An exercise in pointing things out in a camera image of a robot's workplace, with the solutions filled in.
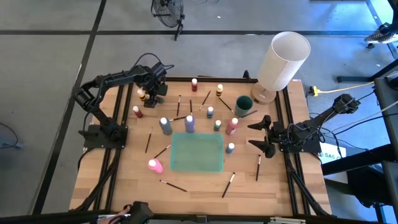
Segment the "dark green cup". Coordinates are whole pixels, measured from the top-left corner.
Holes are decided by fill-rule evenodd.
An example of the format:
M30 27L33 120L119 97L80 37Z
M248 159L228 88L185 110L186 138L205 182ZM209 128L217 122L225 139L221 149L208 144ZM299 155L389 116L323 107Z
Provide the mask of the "dark green cup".
M240 96L236 100L235 115L237 117L242 117L246 115L249 110L253 107L253 101L248 96Z

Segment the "gray concrete floor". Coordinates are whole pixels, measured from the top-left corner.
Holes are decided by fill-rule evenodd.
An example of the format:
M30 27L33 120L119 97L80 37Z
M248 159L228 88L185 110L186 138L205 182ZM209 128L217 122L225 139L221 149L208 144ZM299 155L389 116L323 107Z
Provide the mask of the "gray concrete floor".
M377 26L366 4L360 1L244 1L215 0L197 5L185 1L186 30L374 30ZM100 4L86 1L0 2L0 29L91 29ZM108 1L99 29L165 30L149 12L150 1ZM321 90L351 86L335 77L368 76L390 63L387 46L365 49L363 37L308 36L312 52L295 78L306 88ZM83 56L87 36L1 36L0 122L16 130L23 149L0 150L0 216L29 212L42 169ZM249 70L256 77L272 36L183 35L177 42L166 35L97 36L83 81L97 75L129 69L145 52L163 63L175 64L170 76L210 75L241 77ZM153 58L141 63L151 65ZM354 97L371 92L364 87L347 91ZM336 94L308 97L311 112L328 108ZM352 115L339 115L325 124L334 128L378 111L374 96L365 98ZM81 155L84 112L76 106L65 144L44 207L44 212L68 209ZM378 126L377 136L370 128ZM388 142L381 119L341 134L339 138L359 147L373 148ZM352 197L328 188L332 211L342 218L375 220L373 209L364 209Z

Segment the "lamp base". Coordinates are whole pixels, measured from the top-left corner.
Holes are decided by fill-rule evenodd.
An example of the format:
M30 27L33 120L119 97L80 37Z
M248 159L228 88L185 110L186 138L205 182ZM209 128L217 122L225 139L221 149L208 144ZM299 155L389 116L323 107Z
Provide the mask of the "lamp base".
M268 91L260 86L259 83L256 83L251 88L250 95L254 102L261 105L267 105L274 101L276 97L276 91Z

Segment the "lamp shade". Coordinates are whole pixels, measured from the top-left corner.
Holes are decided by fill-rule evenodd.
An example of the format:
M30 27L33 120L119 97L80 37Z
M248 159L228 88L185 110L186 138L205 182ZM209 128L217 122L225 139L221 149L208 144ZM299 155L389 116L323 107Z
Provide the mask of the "lamp shade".
M269 91L285 88L310 52L310 43L298 33L275 35L257 78L260 86Z

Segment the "fan stand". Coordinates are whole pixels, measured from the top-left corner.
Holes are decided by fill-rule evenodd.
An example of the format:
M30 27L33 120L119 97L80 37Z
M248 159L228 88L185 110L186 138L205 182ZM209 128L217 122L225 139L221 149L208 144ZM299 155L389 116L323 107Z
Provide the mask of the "fan stand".
M177 30L175 31L175 35L174 35L175 41L177 41L177 37L181 34L181 31L184 28L184 25L182 24L182 20L184 18L185 18L185 15L181 15L180 19L178 20L178 27L177 27Z

